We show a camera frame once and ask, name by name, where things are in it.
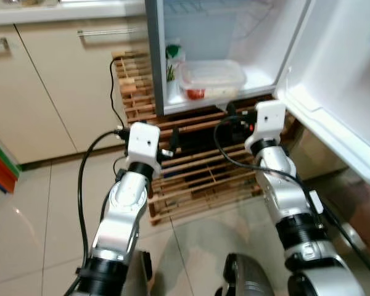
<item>black cable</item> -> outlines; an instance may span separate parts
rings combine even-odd
[[[70,296],[74,292],[75,287],[80,283],[80,280],[81,278],[77,276],[71,286],[67,289],[66,293],[64,293],[64,296]]]
[[[300,188],[302,188],[302,191],[307,199],[307,202],[310,204],[310,207],[311,207],[311,210],[313,211],[313,216],[315,218],[315,221],[317,222],[317,225],[318,227],[323,227],[323,224],[321,222],[321,219],[318,215],[318,212],[315,208],[315,205],[313,203],[313,200],[310,196],[310,192],[308,191],[308,189],[305,187],[305,185],[303,184],[303,182],[298,179],[297,177],[293,177],[292,175],[288,174],[288,173],[285,173],[283,171],[279,171],[279,170],[274,170],[272,168],[263,168],[261,166],[258,166],[258,165],[250,165],[250,164],[247,164],[247,163],[241,163],[241,162],[238,162],[237,160],[234,160],[232,159],[221,147],[221,145],[219,144],[218,142],[218,138],[216,136],[216,132],[218,131],[218,128],[223,124],[223,123],[226,123],[227,121],[230,121],[230,120],[233,120],[233,119],[240,119],[240,118],[245,118],[246,116],[245,115],[234,115],[234,116],[228,116],[224,119],[222,119],[214,128],[214,132],[213,132],[213,137],[214,137],[214,142],[215,142],[215,145],[216,147],[218,148],[218,150],[221,152],[221,154],[223,155],[223,157],[233,163],[234,165],[237,165],[238,167],[241,167],[241,168],[248,168],[248,169],[251,169],[251,170],[255,170],[255,171],[265,171],[267,173],[270,173],[270,174],[279,174],[285,178],[289,178],[291,179],[293,182],[297,183]]]
[[[117,176],[117,171],[115,170],[115,165],[117,164],[117,162],[121,159],[124,159],[126,156],[123,155],[121,157],[118,157],[114,162],[113,162],[113,165],[112,165],[112,169],[113,169],[113,173],[115,176]]]
[[[82,266],[86,266],[86,262],[88,260],[88,249],[89,249],[89,244],[88,244],[88,235],[86,233],[86,227],[85,227],[85,219],[84,219],[84,213],[83,213],[83,196],[82,196],[82,179],[83,179],[83,174],[84,174],[84,168],[85,168],[85,163],[88,157],[91,155],[94,146],[98,142],[101,141],[101,139],[109,136],[110,134],[116,134],[115,131],[108,131],[99,137],[97,137],[96,140],[93,141],[93,143],[89,146],[87,149],[86,153],[84,154],[80,166],[80,170],[78,172],[78,216],[80,218],[80,227],[81,227],[81,234],[82,234],[82,243],[83,243],[83,259],[82,259]]]
[[[104,219],[105,207],[107,206],[109,197],[110,197],[110,192],[108,192],[107,195],[104,197],[103,206],[101,207],[101,212],[100,212],[100,223]]]
[[[366,265],[367,269],[370,270],[370,260],[366,257],[366,255],[358,248],[358,246],[352,241],[351,237],[348,235],[348,233],[344,230],[342,227],[340,220],[338,217],[332,212],[332,210],[324,203],[324,215],[326,219],[332,223],[343,235],[343,237],[347,240],[347,242],[351,245],[352,249],[355,251],[355,253],[359,256],[360,260]]]
[[[110,63],[110,66],[109,66],[109,69],[110,69],[110,75],[111,75],[111,91],[110,91],[110,99],[111,99],[111,108],[113,110],[113,112],[116,114],[116,116],[118,117],[119,121],[121,122],[121,125],[122,125],[122,128],[125,127],[125,124],[123,123],[123,120],[121,118],[121,116],[119,116],[118,112],[115,110],[114,106],[113,106],[113,97],[112,97],[112,93],[113,93],[113,75],[112,75],[112,64],[116,61],[116,60],[120,60],[119,57],[114,57]]]

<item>red object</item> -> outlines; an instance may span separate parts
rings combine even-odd
[[[17,177],[6,167],[0,159],[0,185],[8,192],[13,193]]]
[[[186,91],[187,97],[191,100],[200,100],[204,99],[205,89],[188,89]]]

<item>plastic food container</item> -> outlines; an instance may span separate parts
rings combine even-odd
[[[183,62],[177,78],[183,95],[190,100],[235,99],[245,84],[240,65],[233,60]]]

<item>refrigerator shelf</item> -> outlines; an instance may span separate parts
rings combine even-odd
[[[164,0],[163,3],[165,17],[245,12],[263,20],[273,8],[271,0]]]

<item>cabinet handle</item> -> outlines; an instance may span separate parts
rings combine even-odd
[[[8,49],[8,41],[7,41],[7,38],[5,37],[2,37],[0,38],[0,44],[5,48],[5,49]]]
[[[144,28],[128,28],[128,29],[117,29],[117,30],[106,30],[106,31],[78,30],[76,34],[78,37],[85,37],[85,36],[96,36],[96,35],[129,34],[129,33],[146,32],[146,31],[147,30]]]

